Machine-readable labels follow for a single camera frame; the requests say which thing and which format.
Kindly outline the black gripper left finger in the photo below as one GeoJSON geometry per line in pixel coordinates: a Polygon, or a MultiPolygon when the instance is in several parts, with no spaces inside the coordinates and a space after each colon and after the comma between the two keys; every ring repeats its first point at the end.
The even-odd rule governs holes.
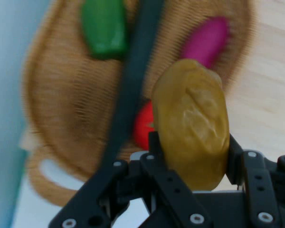
{"type": "Polygon", "coordinates": [[[140,159],[116,160],[100,168],[51,220],[51,228],[110,228],[143,199],[149,212],[143,227],[210,228],[209,213],[175,171],[169,170],[157,132],[149,134],[149,152],[140,159]]]}

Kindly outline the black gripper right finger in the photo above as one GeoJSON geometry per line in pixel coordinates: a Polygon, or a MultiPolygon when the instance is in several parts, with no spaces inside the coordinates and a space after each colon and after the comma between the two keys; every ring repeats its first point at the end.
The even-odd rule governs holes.
{"type": "Polygon", "coordinates": [[[285,228],[285,155],[270,161],[231,136],[226,174],[244,192],[248,227],[285,228]]]}

